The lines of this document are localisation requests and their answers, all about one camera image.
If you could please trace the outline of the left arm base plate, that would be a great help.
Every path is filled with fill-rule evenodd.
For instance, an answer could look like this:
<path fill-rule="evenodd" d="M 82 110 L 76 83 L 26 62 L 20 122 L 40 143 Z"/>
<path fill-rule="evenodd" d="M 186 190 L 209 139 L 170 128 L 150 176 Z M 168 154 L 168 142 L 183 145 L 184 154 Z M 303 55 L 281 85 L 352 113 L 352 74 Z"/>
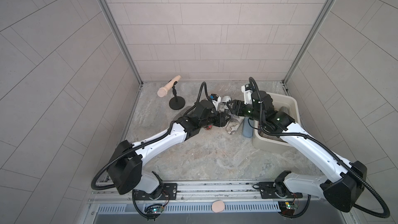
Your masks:
<path fill-rule="evenodd" d="M 154 192 L 148 194 L 144 191 L 135 191 L 134 198 L 138 201 L 164 201 L 175 200 L 177 194 L 177 183 L 160 184 Z"/>

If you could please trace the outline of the cream plastic storage box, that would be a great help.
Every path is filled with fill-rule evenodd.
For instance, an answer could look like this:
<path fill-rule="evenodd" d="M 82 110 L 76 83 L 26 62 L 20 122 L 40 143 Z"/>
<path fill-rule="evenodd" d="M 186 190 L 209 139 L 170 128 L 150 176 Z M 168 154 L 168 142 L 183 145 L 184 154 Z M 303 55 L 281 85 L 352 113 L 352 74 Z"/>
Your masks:
<path fill-rule="evenodd" d="M 298 104 L 293 97 L 275 93 L 268 94 L 273 99 L 273 106 L 276 111 L 279 111 L 281 108 L 285 107 L 288 110 L 288 114 L 295 119 L 298 124 L 301 124 Z M 266 135 L 260 130 L 254 130 L 252 145 L 256 149 L 278 154 L 296 150 L 292 145 L 283 141 L 281 138 Z"/>

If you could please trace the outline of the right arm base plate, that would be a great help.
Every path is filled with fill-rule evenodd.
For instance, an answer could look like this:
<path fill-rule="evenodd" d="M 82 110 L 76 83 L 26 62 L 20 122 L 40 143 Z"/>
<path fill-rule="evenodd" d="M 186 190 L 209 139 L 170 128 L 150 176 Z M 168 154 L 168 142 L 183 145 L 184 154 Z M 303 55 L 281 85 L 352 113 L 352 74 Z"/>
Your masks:
<path fill-rule="evenodd" d="M 278 194 L 278 190 L 275 187 L 275 183 L 273 181 L 263 181 L 263 182 L 258 182 L 254 184 L 253 189 L 256 189 L 260 192 L 261 198 L 262 199 L 293 199 L 293 198 L 298 198 L 301 199 L 303 198 L 302 193 L 291 193 L 288 190 L 285 190 L 285 192 L 280 196 Z"/>

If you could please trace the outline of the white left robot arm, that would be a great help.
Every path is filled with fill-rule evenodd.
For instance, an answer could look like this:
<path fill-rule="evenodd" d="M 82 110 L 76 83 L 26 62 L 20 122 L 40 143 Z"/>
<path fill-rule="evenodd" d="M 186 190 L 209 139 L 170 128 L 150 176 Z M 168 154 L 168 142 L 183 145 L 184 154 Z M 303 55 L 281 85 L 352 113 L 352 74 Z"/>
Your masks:
<path fill-rule="evenodd" d="M 116 188 L 120 195 L 133 190 L 143 191 L 157 199 L 164 183 L 158 174 L 143 171 L 143 166 L 158 154 L 197 135 L 204 127 L 224 127 L 231 119 L 229 113 L 215 110 L 208 100 L 194 104 L 185 114 L 171 121 L 168 129 L 141 142 L 125 140 L 118 144 L 109 162 L 91 182 L 96 191 Z"/>

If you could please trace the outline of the dark grey glasses case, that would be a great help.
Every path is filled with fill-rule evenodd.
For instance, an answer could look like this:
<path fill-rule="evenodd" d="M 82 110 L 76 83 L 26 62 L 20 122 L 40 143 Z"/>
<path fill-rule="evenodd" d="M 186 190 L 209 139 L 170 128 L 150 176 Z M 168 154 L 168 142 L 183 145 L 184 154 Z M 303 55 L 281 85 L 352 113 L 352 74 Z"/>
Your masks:
<path fill-rule="evenodd" d="M 279 111 L 280 111 L 280 112 L 283 112 L 283 113 L 285 113 L 285 114 L 287 114 L 287 115 L 290 115 L 289 108 L 286 107 L 286 106 L 282 106 L 282 107 L 280 108 Z"/>

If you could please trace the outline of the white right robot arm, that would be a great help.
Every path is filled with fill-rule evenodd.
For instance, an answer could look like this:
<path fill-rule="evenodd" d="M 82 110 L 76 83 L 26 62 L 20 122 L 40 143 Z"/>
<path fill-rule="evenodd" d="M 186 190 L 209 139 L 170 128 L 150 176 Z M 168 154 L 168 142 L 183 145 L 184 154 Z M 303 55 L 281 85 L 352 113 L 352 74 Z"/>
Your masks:
<path fill-rule="evenodd" d="M 269 94 L 256 91 L 251 95 L 249 103 L 231 100 L 226 105 L 231 114 L 257 121 L 258 128 L 263 133 L 278 137 L 300 151 L 323 173 L 319 178 L 287 173 L 282 184 L 291 193 L 324 198 L 345 213 L 354 207 L 378 218 L 390 217 L 389 207 L 383 198 L 366 182 L 366 166 L 359 161 L 350 162 L 339 156 L 307 133 L 290 115 L 276 111 Z M 357 205 L 356 201 L 365 189 L 375 197 L 383 212 L 378 213 Z"/>

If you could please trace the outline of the map print glasses case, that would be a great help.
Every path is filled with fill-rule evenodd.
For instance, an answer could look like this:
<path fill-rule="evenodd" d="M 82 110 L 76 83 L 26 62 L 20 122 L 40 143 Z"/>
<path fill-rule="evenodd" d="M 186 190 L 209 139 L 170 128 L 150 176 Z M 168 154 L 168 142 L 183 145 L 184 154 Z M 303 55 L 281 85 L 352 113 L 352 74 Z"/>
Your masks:
<path fill-rule="evenodd" d="M 233 116 L 226 125 L 226 132 L 230 135 L 236 133 L 245 117 Z"/>

